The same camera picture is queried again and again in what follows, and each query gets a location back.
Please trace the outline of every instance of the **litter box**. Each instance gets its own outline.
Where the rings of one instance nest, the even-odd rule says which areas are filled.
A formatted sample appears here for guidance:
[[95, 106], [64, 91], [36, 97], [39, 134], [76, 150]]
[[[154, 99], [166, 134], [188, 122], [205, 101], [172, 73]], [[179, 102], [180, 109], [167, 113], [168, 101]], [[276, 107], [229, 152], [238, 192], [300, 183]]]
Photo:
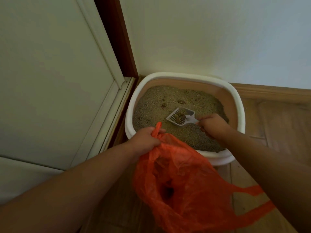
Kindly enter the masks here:
[[[128, 139], [136, 133], [133, 128], [132, 120], [137, 102], [149, 88], [164, 85], [180, 89], [204, 91], [213, 95], [223, 104], [224, 111], [229, 118], [229, 125], [239, 132], [245, 133], [244, 107], [237, 90], [231, 84], [219, 78], [209, 76], [158, 72], [145, 77], [137, 86], [131, 97], [125, 117], [125, 133]], [[220, 151], [219, 153], [202, 150], [197, 150], [197, 152], [208, 158], [213, 166], [226, 165], [235, 160], [228, 149]]]

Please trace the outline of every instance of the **human hand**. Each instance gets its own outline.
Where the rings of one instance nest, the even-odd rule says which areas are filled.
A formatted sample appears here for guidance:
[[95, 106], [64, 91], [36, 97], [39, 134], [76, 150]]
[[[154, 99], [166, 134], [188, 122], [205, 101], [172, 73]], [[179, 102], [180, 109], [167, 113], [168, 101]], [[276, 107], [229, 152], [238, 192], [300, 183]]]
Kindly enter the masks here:
[[[136, 157], [151, 151], [155, 146], [161, 144], [161, 141], [151, 136], [154, 127], [146, 127], [140, 129], [129, 141], [126, 143], [129, 145]], [[165, 133], [165, 129], [160, 129], [159, 133]]]
[[212, 139], [222, 142], [232, 130], [230, 125], [218, 114], [209, 114], [198, 119], [196, 124], [201, 127], [201, 131]]

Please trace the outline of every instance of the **white plastic scoop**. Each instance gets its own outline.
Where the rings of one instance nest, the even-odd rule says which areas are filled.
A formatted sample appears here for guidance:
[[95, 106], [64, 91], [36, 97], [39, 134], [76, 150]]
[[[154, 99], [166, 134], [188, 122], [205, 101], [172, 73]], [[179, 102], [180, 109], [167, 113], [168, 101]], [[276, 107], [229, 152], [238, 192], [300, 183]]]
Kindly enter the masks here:
[[193, 110], [178, 107], [171, 113], [166, 119], [178, 126], [184, 126], [187, 123], [196, 123], [197, 119], [194, 117], [195, 112]]

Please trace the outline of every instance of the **orange plastic bag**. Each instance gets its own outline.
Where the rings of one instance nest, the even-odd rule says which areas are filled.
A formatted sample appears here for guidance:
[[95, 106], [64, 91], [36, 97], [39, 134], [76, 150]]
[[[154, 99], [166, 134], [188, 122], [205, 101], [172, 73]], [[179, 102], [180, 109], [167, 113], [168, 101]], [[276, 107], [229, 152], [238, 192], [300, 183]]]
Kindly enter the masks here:
[[162, 143], [140, 157], [133, 186], [166, 232], [233, 230], [251, 225], [274, 208], [268, 201], [235, 215], [230, 202], [232, 193], [257, 196], [263, 193], [260, 186], [240, 188], [229, 184], [193, 148], [172, 134], [158, 134], [161, 126], [159, 122], [151, 135]]

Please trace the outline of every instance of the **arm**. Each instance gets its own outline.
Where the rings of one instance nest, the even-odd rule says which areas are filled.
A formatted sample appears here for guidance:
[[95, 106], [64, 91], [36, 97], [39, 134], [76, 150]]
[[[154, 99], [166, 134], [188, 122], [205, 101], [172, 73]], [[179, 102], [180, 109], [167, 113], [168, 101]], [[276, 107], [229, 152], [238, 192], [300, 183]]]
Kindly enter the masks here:
[[0, 232], [76, 232], [125, 168], [160, 141], [153, 127], [38, 185], [0, 208]]
[[311, 228], [311, 167], [256, 143], [218, 114], [199, 120], [201, 130], [230, 150], [296, 230]]

